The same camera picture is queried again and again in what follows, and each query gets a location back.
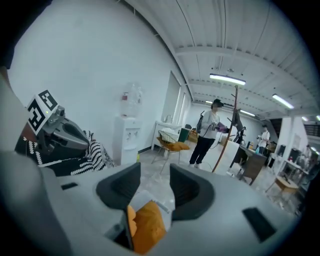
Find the black and white striped fabric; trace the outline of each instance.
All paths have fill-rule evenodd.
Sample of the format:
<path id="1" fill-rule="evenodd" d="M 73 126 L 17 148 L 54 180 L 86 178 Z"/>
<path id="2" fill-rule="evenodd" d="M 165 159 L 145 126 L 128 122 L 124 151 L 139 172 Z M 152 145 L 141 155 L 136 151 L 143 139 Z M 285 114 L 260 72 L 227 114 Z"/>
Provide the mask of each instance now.
<path id="1" fill-rule="evenodd" d="M 23 142 L 26 143 L 25 153 L 38 165 L 46 164 L 46 166 L 54 171 L 56 176 L 98 172 L 104 168 L 115 167 L 116 165 L 104 146 L 100 142 L 97 142 L 93 139 L 94 134 L 89 130 L 85 130 L 84 133 L 89 140 L 89 146 L 85 150 L 83 157 L 65 159 L 65 156 L 58 153 L 45 155 L 36 150 L 37 143 L 28 141 L 25 137 L 23 137 Z"/>

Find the orange cushion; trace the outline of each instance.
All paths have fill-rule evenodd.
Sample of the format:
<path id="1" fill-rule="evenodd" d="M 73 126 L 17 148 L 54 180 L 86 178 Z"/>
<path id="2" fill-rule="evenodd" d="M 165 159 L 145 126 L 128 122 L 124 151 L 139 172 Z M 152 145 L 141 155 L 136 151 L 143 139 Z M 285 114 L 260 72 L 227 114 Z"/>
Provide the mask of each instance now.
<path id="1" fill-rule="evenodd" d="M 134 221 L 137 229 L 132 238 L 133 248 L 136 253 L 145 254 L 166 234 L 157 204 L 153 201 L 145 204 L 136 212 Z"/>
<path id="2" fill-rule="evenodd" d="M 175 143 L 165 143 L 160 137 L 157 137 L 157 140 L 160 142 L 162 146 L 169 149 L 170 151 L 181 151 L 181 150 L 189 150 L 190 147 L 187 144 L 184 144 L 181 141 Z"/>
<path id="3" fill-rule="evenodd" d="M 131 207 L 131 205 L 128 205 L 127 212 L 128 212 L 128 222 L 129 222 L 130 234 L 131 234 L 131 237 L 133 237 L 137 231 L 137 224 L 134 221 L 134 218 L 136 217 L 136 212 Z"/>
<path id="4" fill-rule="evenodd" d="M 180 151 L 180 150 L 189 150 L 190 149 L 190 147 L 187 144 L 184 144 L 181 141 L 178 141 L 176 143 L 172 143 L 172 144 L 170 144 L 170 146 L 171 146 L 171 148 L 170 148 L 171 151 Z"/>

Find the trash bin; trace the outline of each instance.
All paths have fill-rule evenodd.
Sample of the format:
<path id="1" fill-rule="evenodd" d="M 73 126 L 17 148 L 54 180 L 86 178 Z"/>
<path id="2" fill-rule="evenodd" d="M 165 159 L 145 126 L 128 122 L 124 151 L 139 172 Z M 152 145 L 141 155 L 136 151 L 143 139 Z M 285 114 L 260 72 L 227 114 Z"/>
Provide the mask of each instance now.
<path id="1" fill-rule="evenodd" d="M 188 130 L 188 129 L 181 128 L 178 142 L 184 143 L 188 139 L 189 131 L 190 130 Z"/>

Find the black cap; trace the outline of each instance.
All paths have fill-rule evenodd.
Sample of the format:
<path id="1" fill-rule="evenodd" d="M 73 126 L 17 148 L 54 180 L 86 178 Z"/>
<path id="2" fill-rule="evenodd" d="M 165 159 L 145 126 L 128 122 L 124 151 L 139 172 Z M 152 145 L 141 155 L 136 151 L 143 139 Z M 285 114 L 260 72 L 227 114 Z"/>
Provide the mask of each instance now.
<path id="1" fill-rule="evenodd" d="M 224 104 L 221 102 L 220 99 L 216 98 L 212 104 L 216 104 L 218 106 L 218 108 L 221 108 L 224 106 Z"/>

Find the fluorescent light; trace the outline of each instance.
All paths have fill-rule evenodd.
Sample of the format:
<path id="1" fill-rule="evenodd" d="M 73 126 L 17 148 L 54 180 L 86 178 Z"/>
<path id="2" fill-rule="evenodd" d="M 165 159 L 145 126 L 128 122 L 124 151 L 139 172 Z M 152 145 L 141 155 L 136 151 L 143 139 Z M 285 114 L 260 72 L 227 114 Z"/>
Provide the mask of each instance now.
<path id="1" fill-rule="evenodd" d="M 282 103 L 283 105 L 285 105 L 286 107 L 288 107 L 289 109 L 294 109 L 295 107 L 292 106 L 289 102 L 285 101 L 283 98 L 279 97 L 277 94 L 272 95 L 272 98 L 274 98 L 275 100 L 277 100 L 278 102 Z"/>
<path id="2" fill-rule="evenodd" d="M 249 112 L 247 112 L 247 111 L 244 111 L 244 110 L 240 110 L 240 112 L 242 112 L 242 113 L 245 113 L 245 114 L 247 114 L 247 115 L 249 115 L 249 116 L 252 116 L 252 117 L 255 117 L 256 115 L 255 114 L 251 114 L 251 113 L 249 113 Z"/>
<path id="3" fill-rule="evenodd" d="M 244 81 L 244 80 L 240 80 L 240 79 L 237 79 L 237 78 L 232 78 L 232 77 L 225 76 L 225 75 L 210 74 L 210 78 L 211 79 L 218 79 L 218 80 L 222 80 L 222 81 L 227 81 L 227 82 L 239 84 L 239 85 L 242 85 L 242 86 L 244 86 L 246 84 L 246 81 Z"/>

